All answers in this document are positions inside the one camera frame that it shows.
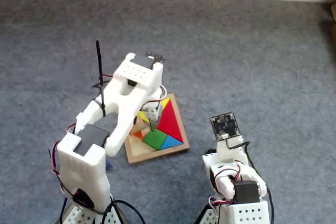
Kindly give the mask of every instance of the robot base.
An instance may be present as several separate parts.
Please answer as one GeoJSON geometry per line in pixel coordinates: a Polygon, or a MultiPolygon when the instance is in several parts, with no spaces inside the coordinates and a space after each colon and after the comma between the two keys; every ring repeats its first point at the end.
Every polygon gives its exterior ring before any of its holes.
{"type": "Polygon", "coordinates": [[[215,212],[206,206],[195,224],[269,224],[267,201],[222,206],[220,211],[217,222],[215,212]]]}
{"type": "MultiPolygon", "coordinates": [[[[96,214],[93,212],[82,210],[72,204],[63,215],[63,224],[101,224],[102,216],[96,217],[96,220],[93,222],[95,217],[96,214]]],[[[117,212],[114,207],[107,214],[105,222],[108,224],[128,224],[120,209],[117,212]]]]}

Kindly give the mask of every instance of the black cable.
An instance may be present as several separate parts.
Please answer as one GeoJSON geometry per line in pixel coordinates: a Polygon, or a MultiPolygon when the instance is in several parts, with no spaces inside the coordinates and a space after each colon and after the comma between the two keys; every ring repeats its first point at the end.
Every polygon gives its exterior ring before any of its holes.
{"type": "Polygon", "coordinates": [[[60,215],[59,215],[59,223],[60,223],[60,224],[63,224],[63,214],[64,214],[64,210],[65,210],[65,206],[66,206],[66,204],[67,204],[67,201],[68,201],[68,198],[65,197],[65,198],[64,198],[64,202],[63,202],[63,206],[62,206],[62,210],[61,210],[61,213],[60,213],[60,215]]]}
{"type": "MultiPolygon", "coordinates": [[[[239,147],[242,147],[244,146],[244,150],[245,150],[245,154],[247,156],[247,160],[249,161],[249,163],[251,164],[251,167],[256,171],[256,173],[262,178],[262,176],[260,175],[260,173],[258,172],[256,166],[253,164],[251,158],[250,158],[250,155],[248,154],[248,150],[247,150],[247,147],[248,145],[250,144],[250,141],[246,141],[246,142],[243,142],[241,144],[237,144],[235,146],[232,146],[230,147],[229,146],[229,143],[228,143],[228,139],[226,140],[226,147],[229,149],[229,150],[232,150],[232,149],[236,149],[236,148],[239,148],[239,147]]],[[[274,204],[273,204],[273,199],[272,199],[272,194],[271,194],[271,191],[269,189],[269,186],[266,184],[266,188],[267,188],[267,193],[268,193],[268,198],[269,198],[269,204],[271,206],[271,222],[270,224],[274,224],[274,204]]]]}
{"type": "Polygon", "coordinates": [[[217,220],[217,224],[219,224],[219,221],[221,220],[220,218],[220,216],[221,216],[221,213],[220,213],[220,207],[222,206],[223,204],[221,204],[220,206],[219,206],[219,208],[218,208],[218,220],[217,220]]]}
{"type": "Polygon", "coordinates": [[[99,68],[99,92],[101,94],[101,109],[103,111],[103,117],[106,116],[106,111],[105,111],[105,104],[104,104],[104,92],[103,92],[103,70],[102,70],[102,64],[101,64],[101,54],[100,54],[100,46],[99,46],[99,41],[96,40],[96,49],[97,49],[97,56],[98,56],[98,68],[99,68]]]}
{"type": "MultiPolygon", "coordinates": [[[[65,185],[63,184],[63,182],[61,181],[61,179],[59,178],[59,176],[56,175],[56,177],[57,177],[58,181],[60,182],[61,187],[62,187],[63,189],[65,189],[65,190],[68,192],[68,194],[70,194],[71,197],[73,198],[74,195],[70,192],[70,190],[69,190],[68,188],[65,187],[65,185]]],[[[82,206],[82,207],[85,207],[85,208],[87,208],[87,209],[90,209],[91,211],[96,212],[97,214],[100,214],[100,215],[103,215],[103,214],[104,214],[103,212],[99,212],[99,211],[97,211],[97,210],[95,210],[94,208],[91,208],[91,207],[89,207],[89,206],[80,204],[80,203],[78,203],[78,202],[76,202],[76,203],[79,204],[79,205],[82,206]]]]}
{"type": "Polygon", "coordinates": [[[107,214],[111,211],[112,207],[115,206],[117,207],[117,203],[120,204],[124,204],[126,206],[128,206],[129,208],[131,208],[140,218],[142,224],[146,224],[145,220],[143,219],[141,213],[135,208],[133,207],[131,204],[129,204],[127,201],[121,200],[121,199],[117,199],[117,200],[113,200],[106,208],[104,214],[103,214],[103,218],[101,220],[101,224],[105,224],[105,219],[107,217],[107,214]]]}

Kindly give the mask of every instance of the circuit board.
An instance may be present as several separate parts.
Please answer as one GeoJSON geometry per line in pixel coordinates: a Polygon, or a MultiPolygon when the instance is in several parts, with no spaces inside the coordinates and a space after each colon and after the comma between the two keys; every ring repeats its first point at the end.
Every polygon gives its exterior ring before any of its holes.
{"type": "Polygon", "coordinates": [[[239,136],[239,127],[233,112],[213,116],[210,118],[217,141],[239,136]]]}

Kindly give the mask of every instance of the blue triangle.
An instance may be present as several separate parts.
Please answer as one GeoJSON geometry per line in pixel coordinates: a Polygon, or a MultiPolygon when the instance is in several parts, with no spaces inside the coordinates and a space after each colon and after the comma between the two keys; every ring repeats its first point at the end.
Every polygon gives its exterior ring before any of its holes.
{"type": "Polygon", "coordinates": [[[167,148],[174,147],[174,146],[178,146],[178,145],[181,145],[181,144],[183,144],[183,143],[168,135],[166,137],[166,139],[164,140],[163,144],[161,145],[160,150],[167,149],[167,148]]]}

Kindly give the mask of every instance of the tangram puzzle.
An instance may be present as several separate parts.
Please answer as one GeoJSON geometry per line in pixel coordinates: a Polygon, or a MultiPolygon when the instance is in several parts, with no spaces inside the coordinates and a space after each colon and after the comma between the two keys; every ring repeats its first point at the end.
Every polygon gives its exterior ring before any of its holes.
{"type": "Polygon", "coordinates": [[[162,115],[154,131],[149,120],[139,112],[135,126],[125,141],[129,163],[136,163],[189,148],[175,96],[168,94],[162,101],[162,115]]]}

